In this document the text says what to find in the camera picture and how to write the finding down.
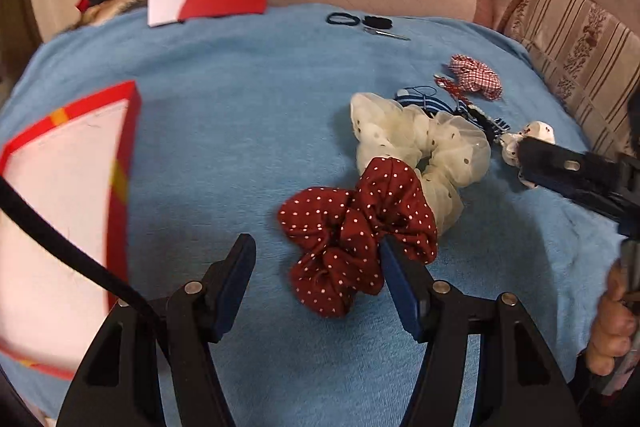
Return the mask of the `person's right hand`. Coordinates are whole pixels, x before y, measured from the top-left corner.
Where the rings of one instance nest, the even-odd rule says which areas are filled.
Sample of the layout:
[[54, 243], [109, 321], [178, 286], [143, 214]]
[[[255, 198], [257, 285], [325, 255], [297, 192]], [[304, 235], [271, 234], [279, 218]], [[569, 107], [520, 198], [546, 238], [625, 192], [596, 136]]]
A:
[[630, 351], [638, 320], [623, 304], [626, 280], [626, 272], [620, 262], [615, 261], [608, 271], [606, 289], [598, 303], [586, 350], [586, 365], [594, 375], [610, 375], [616, 360]]

